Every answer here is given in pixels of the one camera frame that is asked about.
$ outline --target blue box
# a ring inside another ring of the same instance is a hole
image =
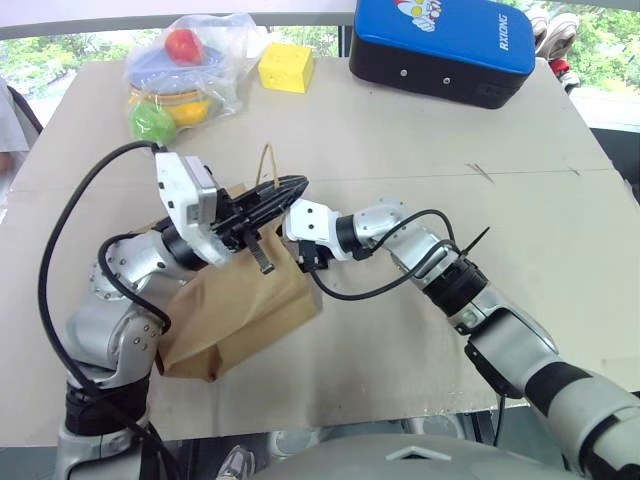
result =
[[[499,108],[535,66],[531,23],[488,0],[359,0],[351,72],[411,92]]]

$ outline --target clear plastic bag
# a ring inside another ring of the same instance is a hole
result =
[[[246,13],[176,20],[127,57],[132,136],[167,145],[182,129],[238,112],[238,83],[266,43],[266,31]]]

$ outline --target yellow cheese toy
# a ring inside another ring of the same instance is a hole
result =
[[[272,43],[258,64],[264,88],[305,93],[313,73],[313,55],[309,47]]]

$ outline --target brown paper bag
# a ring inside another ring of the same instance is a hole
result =
[[[317,313],[290,253],[272,229],[261,233],[275,271],[260,273],[244,250],[223,268],[204,268],[173,298],[159,346],[165,375],[213,381]]]

